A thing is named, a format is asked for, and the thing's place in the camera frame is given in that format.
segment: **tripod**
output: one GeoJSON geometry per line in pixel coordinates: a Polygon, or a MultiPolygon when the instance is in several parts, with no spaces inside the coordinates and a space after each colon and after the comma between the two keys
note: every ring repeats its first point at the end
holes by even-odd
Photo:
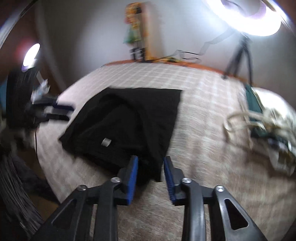
{"type": "Polygon", "coordinates": [[[227,78],[227,76],[229,76],[232,69],[234,69],[233,76],[234,77],[237,76],[237,72],[239,70],[242,55],[245,52],[247,55],[247,58],[248,58],[249,84],[250,84],[250,86],[253,85],[253,79],[252,79],[253,69],[252,69],[252,63],[251,63],[251,54],[250,54],[250,51],[248,48],[248,41],[249,41],[249,38],[247,36],[245,36],[244,34],[242,34],[242,39],[240,41],[240,47],[238,48],[236,55],[234,55],[232,60],[229,62],[225,72],[223,73],[222,78],[224,80],[227,78]]]}

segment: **checkered bedspread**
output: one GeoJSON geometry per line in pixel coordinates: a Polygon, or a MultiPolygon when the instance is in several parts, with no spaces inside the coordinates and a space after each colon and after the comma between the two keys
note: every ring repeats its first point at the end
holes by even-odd
{"type": "MultiPolygon", "coordinates": [[[[269,241],[281,240],[296,218],[296,180],[277,174],[268,158],[250,152],[247,131],[225,137],[224,119],[240,110],[238,95],[243,85],[239,81],[224,81],[208,70],[166,64],[111,65],[83,77],[59,100],[75,104],[73,120],[92,96],[108,86],[182,89],[168,151],[175,167],[201,185],[224,185],[269,241]]],[[[93,187],[111,177],[92,162],[63,150],[58,138],[68,125],[50,121],[37,133],[40,165],[60,201],[80,184],[93,187]]],[[[145,189],[136,190],[131,206],[118,208],[119,238],[181,240],[183,211],[171,205],[165,182],[151,181],[145,189]]]]}

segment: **black cloth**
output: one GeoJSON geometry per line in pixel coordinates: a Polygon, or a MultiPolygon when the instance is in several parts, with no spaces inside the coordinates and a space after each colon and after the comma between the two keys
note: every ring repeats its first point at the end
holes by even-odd
{"type": "Polygon", "coordinates": [[[106,88],[92,97],[60,138],[63,148],[117,173],[139,157],[138,181],[161,181],[181,90],[106,88]],[[108,146],[102,145],[107,138],[108,146]]]}

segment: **metal screw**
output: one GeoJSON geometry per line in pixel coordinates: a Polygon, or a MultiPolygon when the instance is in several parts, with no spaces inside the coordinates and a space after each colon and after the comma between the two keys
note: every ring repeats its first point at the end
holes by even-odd
{"type": "Polygon", "coordinates": [[[225,190],[225,188],[223,186],[216,186],[216,190],[218,192],[223,192],[225,190]]]}
{"type": "Polygon", "coordinates": [[[111,178],[111,182],[119,183],[119,182],[121,182],[121,179],[119,177],[113,177],[113,178],[111,178]]]}
{"type": "Polygon", "coordinates": [[[182,182],[183,183],[191,183],[192,180],[190,178],[188,178],[188,177],[185,177],[185,178],[182,179],[182,182]]]}
{"type": "Polygon", "coordinates": [[[85,191],[86,189],[87,189],[87,186],[85,186],[85,185],[80,185],[77,187],[77,190],[80,192],[85,191]]]}

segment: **gray wall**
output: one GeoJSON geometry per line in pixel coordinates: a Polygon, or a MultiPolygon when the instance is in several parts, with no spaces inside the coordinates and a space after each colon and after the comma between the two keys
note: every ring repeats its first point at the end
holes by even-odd
{"type": "MultiPolygon", "coordinates": [[[[66,86],[103,64],[130,58],[123,44],[128,25],[125,6],[131,0],[42,0],[37,27],[42,46],[58,81],[66,86]]],[[[152,53],[172,54],[176,49],[198,53],[228,29],[201,0],[151,0],[149,33],[152,53]]],[[[211,45],[201,57],[203,65],[224,70],[238,46],[240,34],[211,45]]],[[[296,107],[296,38],[282,25],[268,37],[250,36],[254,82],[283,96],[296,107]]],[[[246,62],[241,77],[247,77],[246,62]]]]}

